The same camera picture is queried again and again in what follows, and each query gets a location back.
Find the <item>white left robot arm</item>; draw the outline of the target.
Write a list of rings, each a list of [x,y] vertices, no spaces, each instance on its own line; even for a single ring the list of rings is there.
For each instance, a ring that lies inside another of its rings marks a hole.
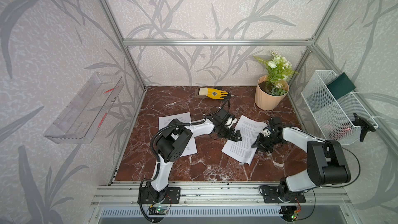
[[[237,119],[234,116],[221,122],[204,118],[183,123],[174,119],[166,127],[161,128],[150,141],[156,164],[152,178],[141,181],[138,203],[154,204],[165,200],[173,164],[181,157],[192,138],[216,132],[221,138],[240,142],[242,140],[240,131],[233,128],[236,122]]]

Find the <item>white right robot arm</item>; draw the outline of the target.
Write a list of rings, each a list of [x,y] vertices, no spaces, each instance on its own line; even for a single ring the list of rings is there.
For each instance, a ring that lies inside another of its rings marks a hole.
[[[323,140],[297,127],[288,126],[279,117],[271,118],[252,148],[273,152],[276,145],[292,143],[307,154],[307,169],[284,177],[278,186],[263,185],[259,192],[265,203],[291,203],[304,200],[304,192],[324,185],[348,183],[351,173],[338,141]]]

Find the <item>white printed text document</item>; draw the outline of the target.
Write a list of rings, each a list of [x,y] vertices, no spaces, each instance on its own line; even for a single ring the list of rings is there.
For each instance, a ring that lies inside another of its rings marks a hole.
[[[256,147],[252,148],[251,146],[267,126],[265,122],[257,122],[242,115],[236,125],[242,140],[239,142],[227,141],[221,151],[240,163],[250,165],[257,151]]]

